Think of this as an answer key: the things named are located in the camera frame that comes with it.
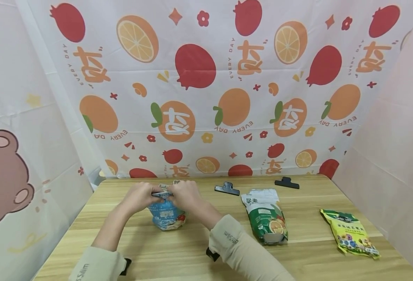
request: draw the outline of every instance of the patterned backdrop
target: patterned backdrop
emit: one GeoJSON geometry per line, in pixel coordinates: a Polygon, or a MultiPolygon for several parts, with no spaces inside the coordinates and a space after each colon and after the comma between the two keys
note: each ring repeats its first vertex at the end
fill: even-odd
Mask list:
{"type": "Polygon", "coordinates": [[[333,177],[413,1],[28,0],[108,176],[333,177]]]}

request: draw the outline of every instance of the wooden table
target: wooden table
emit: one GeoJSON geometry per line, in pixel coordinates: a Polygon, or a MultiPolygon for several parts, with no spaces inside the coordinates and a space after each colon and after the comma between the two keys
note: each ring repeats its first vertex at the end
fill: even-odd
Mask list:
{"type": "MultiPolygon", "coordinates": [[[[214,186],[230,181],[241,194],[250,189],[277,189],[289,230],[287,245],[267,246],[296,280],[408,280],[413,281],[413,267],[384,239],[381,233],[322,175],[292,176],[300,189],[275,186],[274,177],[192,178],[201,194],[220,212],[229,213],[251,234],[247,212],[240,196],[215,192],[214,186]],[[337,249],[330,226],[319,209],[338,210],[355,215],[365,226],[381,253],[380,260],[343,255],[337,249]]],[[[77,216],[56,246],[35,280],[67,280],[73,267],[90,246],[109,211],[120,202],[132,183],[137,181],[170,183],[170,180],[105,180],[77,216]]],[[[205,255],[209,232],[194,217],[175,231],[160,231],[151,222],[148,210],[133,216],[126,225],[118,247],[133,260],[128,275],[119,280],[244,280],[219,258],[213,263],[205,255]]]]}

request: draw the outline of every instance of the black clip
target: black clip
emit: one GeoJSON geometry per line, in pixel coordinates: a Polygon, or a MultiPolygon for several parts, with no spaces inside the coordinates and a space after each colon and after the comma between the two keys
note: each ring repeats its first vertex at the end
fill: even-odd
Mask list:
{"type": "Polygon", "coordinates": [[[131,264],[131,260],[129,258],[125,258],[125,261],[126,261],[127,264],[125,265],[124,271],[120,273],[121,276],[126,276],[127,275],[127,269],[131,264]]]}
{"type": "Polygon", "coordinates": [[[216,261],[220,257],[220,254],[211,252],[209,247],[206,249],[206,255],[210,257],[213,261],[216,261]]]}
{"type": "Polygon", "coordinates": [[[275,180],[275,185],[290,187],[291,189],[300,189],[300,185],[298,183],[291,182],[291,178],[283,177],[281,180],[275,180]]]}
{"type": "Polygon", "coordinates": [[[223,187],[221,187],[220,185],[216,185],[214,190],[218,191],[218,192],[224,192],[224,193],[236,195],[236,196],[239,196],[239,194],[240,194],[239,190],[233,189],[233,184],[229,183],[227,181],[225,181],[225,183],[223,183],[223,187]]]}

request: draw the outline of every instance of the bear ear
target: bear ear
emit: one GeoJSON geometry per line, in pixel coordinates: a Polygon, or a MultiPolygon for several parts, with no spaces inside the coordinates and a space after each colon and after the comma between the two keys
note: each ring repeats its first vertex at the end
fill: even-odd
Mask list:
{"type": "Polygon", "coordinates": [[[16,152],[18,150],[18,139],[7,130],[0,130],[0,148],[8,148],[16,152]]]}
{"type": "Polygon", "coordinates": [[[20,211],[27,207],[33,199],[35,195],[35,189],[31,184],[26,184],[23,189],[19,190],[19,192],[14,197],[14,206],[11,210],[11,213],[20,211]]]}

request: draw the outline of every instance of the bear face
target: bear face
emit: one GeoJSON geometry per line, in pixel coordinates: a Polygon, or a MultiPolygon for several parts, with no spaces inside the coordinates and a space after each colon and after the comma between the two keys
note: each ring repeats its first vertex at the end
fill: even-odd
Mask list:
{"type": "Polygon", "coordinates": [[[28,183],[28,168],[17,154],[18,140],[11,132],[0,130],[0,221],[8,213],[30,204],[35,189],[28,183]]]}

